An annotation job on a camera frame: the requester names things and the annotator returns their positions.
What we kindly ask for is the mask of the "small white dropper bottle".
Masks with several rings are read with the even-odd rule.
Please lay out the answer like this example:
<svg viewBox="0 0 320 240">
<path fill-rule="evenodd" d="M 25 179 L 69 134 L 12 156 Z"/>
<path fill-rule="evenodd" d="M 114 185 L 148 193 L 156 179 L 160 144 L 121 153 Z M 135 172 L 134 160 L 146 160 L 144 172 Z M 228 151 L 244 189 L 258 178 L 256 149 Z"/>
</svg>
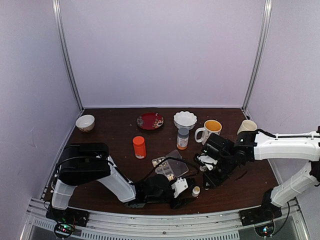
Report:
<svg viewBox="0 0 320 240">
<path fill-rule="evenodd" d="M 191 195 L 194 197 L 194 198 L 197 198 L 199 196 L 201 192 L 201 189 L 199 186 L 195 186 L 193 189 L 192 189 L 192 193 Z"/>
</svg>

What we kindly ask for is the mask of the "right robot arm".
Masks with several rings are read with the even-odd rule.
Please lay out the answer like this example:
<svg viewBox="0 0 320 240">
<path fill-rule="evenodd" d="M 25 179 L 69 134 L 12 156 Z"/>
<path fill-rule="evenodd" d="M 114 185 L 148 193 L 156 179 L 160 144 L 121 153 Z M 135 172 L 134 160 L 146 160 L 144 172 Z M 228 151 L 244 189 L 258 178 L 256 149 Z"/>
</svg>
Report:
<svg viewBox="0 0 320 240">
<path fill-rule="evenodd" d="M 270 133 L 262 129 L 241 131 L 235 141 L 212 134 L 194 161 L 207 170 L 207 189 L 220 186 L 235 168 L 262 160 L 299 160 L 305 165 L 282 184 L 264 193 L 256 210 L 259 220 L 268 220 L 276 209 L 320 183 L 320 132 Z"/>
</svg>

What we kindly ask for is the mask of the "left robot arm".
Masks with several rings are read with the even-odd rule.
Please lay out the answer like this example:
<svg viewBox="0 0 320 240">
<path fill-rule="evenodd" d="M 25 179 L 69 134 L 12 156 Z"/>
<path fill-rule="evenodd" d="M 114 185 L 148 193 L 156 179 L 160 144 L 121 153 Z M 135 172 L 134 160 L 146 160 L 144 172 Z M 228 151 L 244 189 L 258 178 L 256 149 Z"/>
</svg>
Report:
<svg viewBox="0 0 320 240">
<path fill-rule="evenodd" d="M 182 208 L 195 201 L 182 198 L 181 193 L 195 186 L 193 177 L 169 180 L 163 174 L 148 173 L 138 182 L 128 179 L 117 167 L 105 143 L 79 143 L 64 148 L 55 168 L 55 185 L 50 200 L 52 213 L 61 222 L 72 218 L 68 207 L 75 188 L 98 181 L 128 208 L 143 208 L 146 204 L 169 204 Z"/>
</svg>

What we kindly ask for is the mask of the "orange pill bottle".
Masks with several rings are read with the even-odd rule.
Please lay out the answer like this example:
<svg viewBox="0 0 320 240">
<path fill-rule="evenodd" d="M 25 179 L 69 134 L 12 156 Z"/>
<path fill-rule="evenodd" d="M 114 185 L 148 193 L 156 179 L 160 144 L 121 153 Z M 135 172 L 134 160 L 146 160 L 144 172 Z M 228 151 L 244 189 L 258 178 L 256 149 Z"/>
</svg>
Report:
<svg viewBox="0 0 320 240">
<path fill-rule="evenodd" d="M 145 138 L 142 136 L 135 136 L 132 140 L 134 154 L 137 159 L 144 159 L 147 156 Z"/>
</svg>

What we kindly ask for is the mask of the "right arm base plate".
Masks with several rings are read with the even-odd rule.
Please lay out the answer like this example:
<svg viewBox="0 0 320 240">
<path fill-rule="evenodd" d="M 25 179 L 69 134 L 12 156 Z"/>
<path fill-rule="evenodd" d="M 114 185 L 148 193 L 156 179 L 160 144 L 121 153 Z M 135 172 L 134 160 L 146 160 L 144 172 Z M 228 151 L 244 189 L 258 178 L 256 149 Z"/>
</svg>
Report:
<svg viewBox="0 0 320 240">
<path fill-rule="evenodd" d="M 256 225 L 272 221 L 282 216 L 282 210 L 276 206 L 259 206 L 239 211 L 242 226 Z"/>
</svg>

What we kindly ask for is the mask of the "grey cap pill bottle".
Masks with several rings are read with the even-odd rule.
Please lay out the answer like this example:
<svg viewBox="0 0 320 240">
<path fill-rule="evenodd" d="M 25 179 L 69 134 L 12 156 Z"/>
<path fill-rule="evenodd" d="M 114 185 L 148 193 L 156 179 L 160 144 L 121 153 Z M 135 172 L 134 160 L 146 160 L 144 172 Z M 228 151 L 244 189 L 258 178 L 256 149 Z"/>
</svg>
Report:
<svg viewBox="0 0 320 240">
<path fill-rule="evenodd" d="M 181 127 L 177 132 L 176 146 L 179 150 L 185 150 L 188 147 L 189 130 L 185 127 Z"/>
</svg>

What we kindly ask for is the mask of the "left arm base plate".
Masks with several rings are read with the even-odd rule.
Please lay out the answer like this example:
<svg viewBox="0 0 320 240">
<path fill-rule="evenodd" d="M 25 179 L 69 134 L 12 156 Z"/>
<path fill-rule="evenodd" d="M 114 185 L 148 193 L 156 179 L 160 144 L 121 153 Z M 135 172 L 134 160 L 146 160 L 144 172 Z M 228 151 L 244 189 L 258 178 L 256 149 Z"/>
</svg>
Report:
<svg viewBox="0 0 320 240">
<path fill-rule="evenodd" d="M 45 217 L 47 219 L 70 224 L 73 226 L 86 227 L 89 220 L 89 215 L 89 212 L 85 210 L 79 210 L 69 207 L 65 210 L 61 210 L 55 209 L 50 205 Z"/>
</svg>

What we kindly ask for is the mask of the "clear plastic pill organizer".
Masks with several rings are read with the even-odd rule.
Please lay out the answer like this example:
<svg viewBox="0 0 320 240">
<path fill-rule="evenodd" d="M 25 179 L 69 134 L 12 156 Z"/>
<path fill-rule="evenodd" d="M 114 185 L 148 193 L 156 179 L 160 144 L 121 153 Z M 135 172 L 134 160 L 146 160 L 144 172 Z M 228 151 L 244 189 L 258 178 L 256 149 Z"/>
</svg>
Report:
<svg viewBox="0 0 320 240">
<path fill-rule="evenodd" d="M 171 181 L 183 176 L 189 171 L 189 168 L 184 162 L 176 161 L 171 158 L 163 161 L 165 158 L 169 157 L 182 159 L 182 156 L 176 149 L 168 153 L 166 156 L 153 159 L 151 161 L 153 167 L 161 162 L 161 164 L 154 170 L 156 174 L 164 175 L 168 178 L 169 181 Z"/>
</svg>

